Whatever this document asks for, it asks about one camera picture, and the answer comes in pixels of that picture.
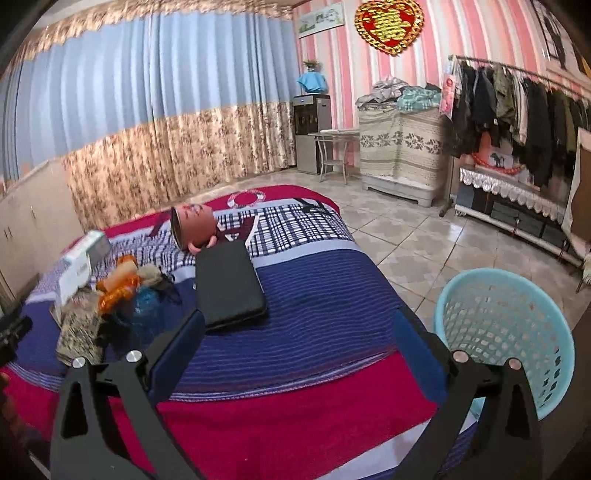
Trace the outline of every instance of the small metal table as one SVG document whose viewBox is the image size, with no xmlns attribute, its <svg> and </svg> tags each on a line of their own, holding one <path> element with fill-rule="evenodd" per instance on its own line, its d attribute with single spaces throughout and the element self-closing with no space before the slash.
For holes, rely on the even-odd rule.
<svg viewBox="0 0 591 480">
<path fill-rule="evenodd" d="M 320 132 L 308 134 L 311 137 L 314 137 L 316 143 L 318 144 L 318 150 L 320 151 L 320 181 L 323 180 L 323 176 L 326 175 L 326 166 L 327 165 L 339 165 L 343 168 L 343 178 L 345 180 L 345 185 L 347 185 L 347 170 L 346 170 L 346 154 L 347 154 L 347 146 L 354 141 L 359 140 L 359 130 L 358 129 L 343 129 L 343 130 L 321 130 Z M 343 158 L 334 158 L 332 161 L 328 160 L 326 144 L 338 144 L 339 142 L 343 142 L 345 144 L 345 149 L 343 150 Z"/>
</svg>

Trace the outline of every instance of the wall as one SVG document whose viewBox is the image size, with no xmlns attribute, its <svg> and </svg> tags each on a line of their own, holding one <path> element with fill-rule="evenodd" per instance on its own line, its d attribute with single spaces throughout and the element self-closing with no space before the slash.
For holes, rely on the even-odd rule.
<svg viewBox="0 0 591 480">
<path fill-rule="evenodd" d="M 294 9 L 305 13 L 337 3 L 311 0 Z M 298 41 L 301 59 L 316 58 L 332 97 L 333 125 L 356 126 L 355 100 L 389 75 L 411 85 L 440 85 L 449 54 L 502 61 L 546 73 L 547 53 L 529 0 L 417 0 L 425 14 L 423 32 L 410 48 L 392 57 L 367 44 L 355 30 L 361 0 L 343 0 L 346 24 Z"/>
</svg>

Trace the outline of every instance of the black bag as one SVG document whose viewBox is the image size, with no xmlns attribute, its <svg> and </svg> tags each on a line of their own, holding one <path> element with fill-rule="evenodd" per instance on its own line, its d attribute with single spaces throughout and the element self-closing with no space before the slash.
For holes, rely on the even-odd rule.
<svg viewBox="0 0 591 480">
<path fill-rule="evenodd" d="M 195 259 L 197 308 L 207 330 L 265 315 L 267 301 L 243 241 L 203 248 Z"/>
</svg>

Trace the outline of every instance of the red heart decoration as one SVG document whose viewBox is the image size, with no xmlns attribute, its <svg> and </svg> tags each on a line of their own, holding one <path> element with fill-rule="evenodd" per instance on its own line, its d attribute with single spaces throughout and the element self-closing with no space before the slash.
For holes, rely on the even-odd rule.
<svg viewBox="0 0 591 480">
<path fill-rule="evenodd" d="M 424 15 L 413 0 L 386 0 L 361 4 L 355 14 L 355 28 L 372 47 L 398 55 L 418 37 Z"/>
</svg>

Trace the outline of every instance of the green plant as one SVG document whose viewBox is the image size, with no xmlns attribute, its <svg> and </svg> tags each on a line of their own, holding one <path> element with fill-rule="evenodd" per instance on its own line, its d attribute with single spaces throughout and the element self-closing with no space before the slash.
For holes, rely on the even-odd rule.
<svg viewBox="0 0 591 480">
<path fill-rule="evenodd" d="M 318 60 L 304 60 L 302 62 L 307 69 L 319 69 L 320 62 Z"/>
</svg>

